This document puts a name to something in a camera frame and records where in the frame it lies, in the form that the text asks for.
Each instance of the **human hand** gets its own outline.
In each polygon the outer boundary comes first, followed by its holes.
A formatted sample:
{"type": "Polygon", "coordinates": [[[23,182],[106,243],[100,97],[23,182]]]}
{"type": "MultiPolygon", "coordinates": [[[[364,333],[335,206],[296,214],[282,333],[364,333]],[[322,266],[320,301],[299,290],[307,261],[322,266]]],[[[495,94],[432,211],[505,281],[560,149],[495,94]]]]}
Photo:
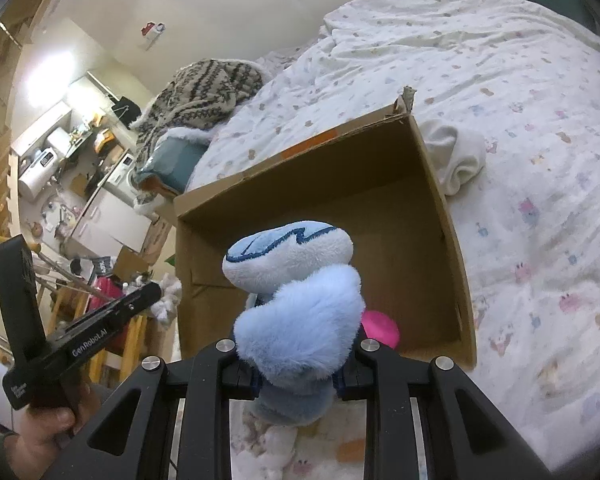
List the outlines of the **human hand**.
{"type": "Polygon", "coordinates": [[[55,436],[73,429],[74,433],[100,408],[100,399],[87,384],[80,387],[78,417],[69,408],[28,407],[20,434],[4,440],[7,462],[20,480],[38,480],[56,459],[60,448],[55,436]]]}

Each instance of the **cardboard box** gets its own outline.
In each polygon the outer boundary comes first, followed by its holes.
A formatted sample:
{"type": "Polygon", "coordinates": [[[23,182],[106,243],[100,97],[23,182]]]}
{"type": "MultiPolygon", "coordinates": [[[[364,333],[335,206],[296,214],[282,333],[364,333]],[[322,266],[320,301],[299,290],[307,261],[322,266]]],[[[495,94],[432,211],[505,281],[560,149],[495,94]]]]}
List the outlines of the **cardboard box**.
{"type": "Polygon", "coordinates": [[[257,231],[311,219],[349,233],[366,306],[398,323],[403,355],[475,365],[456,232],[418,127],[396,106],[176,198],[183,358],[226,337],[244,307],[246,293],[222,274],[226,250],[257,231]]]}

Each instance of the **knit blanket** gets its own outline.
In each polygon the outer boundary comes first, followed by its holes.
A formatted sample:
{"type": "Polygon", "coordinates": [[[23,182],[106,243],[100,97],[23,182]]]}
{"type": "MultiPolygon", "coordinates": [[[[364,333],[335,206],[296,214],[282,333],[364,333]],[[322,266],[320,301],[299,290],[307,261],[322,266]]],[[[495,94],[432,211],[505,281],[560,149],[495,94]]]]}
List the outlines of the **knit blanket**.
{"type": "MultiPolygon", "coordinates": [[[[258,66],[241,60],[203,59],[178,70],[173,80],[130,124],[138,133],[136,164],[131,182],[140,189],[138,173],[151,157],[158,140],[170,128],[184,126],[209,130],[225,120],[241,101],[257,94],[264,85],[258,66]]],[[[155,194],[142,192],[138,204],[155,194]]]]}

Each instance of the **light blue plush toy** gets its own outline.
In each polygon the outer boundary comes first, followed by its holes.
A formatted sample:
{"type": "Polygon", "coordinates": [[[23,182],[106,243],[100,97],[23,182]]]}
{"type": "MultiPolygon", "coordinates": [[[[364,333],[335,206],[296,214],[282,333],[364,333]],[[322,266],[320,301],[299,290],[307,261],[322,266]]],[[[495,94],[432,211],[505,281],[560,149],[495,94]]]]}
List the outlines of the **light blue plush toy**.
{"type": "Polygon", "coordinates": [[[365,309],[352,255],[346,232],[315,221],[243,238],[225,255],[224,274],[250,293],[234,335],[240,358],[265,378],[253,413],[266,422],[304,426],[330,407],[331,375],[365,309]]]}

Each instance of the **pink ball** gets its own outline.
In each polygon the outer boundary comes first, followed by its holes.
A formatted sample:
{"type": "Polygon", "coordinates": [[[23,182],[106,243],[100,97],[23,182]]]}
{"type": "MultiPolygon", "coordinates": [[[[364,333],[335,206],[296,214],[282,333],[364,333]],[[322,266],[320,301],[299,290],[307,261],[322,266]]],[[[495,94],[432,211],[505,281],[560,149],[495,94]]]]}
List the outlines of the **pink ball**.
{"type": "Polygon", "coordinates": [[[400,329],[387,314],[377,310],[365,310],[362,313],[362,328],[367,337],[376,339],[395,350],[400,342],[400,329]]]}

